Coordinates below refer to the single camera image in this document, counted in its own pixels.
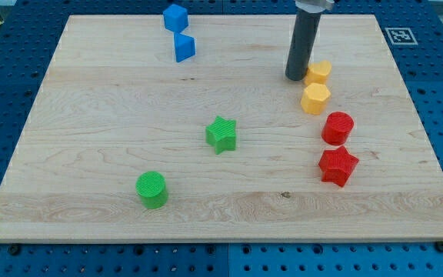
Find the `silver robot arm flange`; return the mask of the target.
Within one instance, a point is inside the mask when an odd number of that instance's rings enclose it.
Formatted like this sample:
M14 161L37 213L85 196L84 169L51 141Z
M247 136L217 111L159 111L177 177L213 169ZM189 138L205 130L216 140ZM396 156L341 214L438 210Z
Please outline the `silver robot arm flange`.
M334 0L295 0L295 5L309 13L319 13L324 10L332 10Z

